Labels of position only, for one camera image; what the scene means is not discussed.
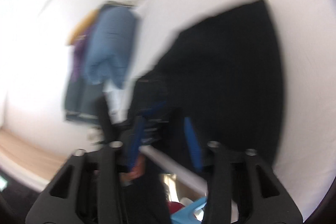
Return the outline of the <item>person's left hand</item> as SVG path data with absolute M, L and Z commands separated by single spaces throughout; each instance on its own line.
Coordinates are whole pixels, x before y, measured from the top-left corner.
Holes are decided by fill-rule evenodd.
M 146 157 L 143 154 L 139 154 L 135 162 L 134 167 L 129 173 L 121 173 L 120 178 L 122 182 L 131 182 L 145 173 Z

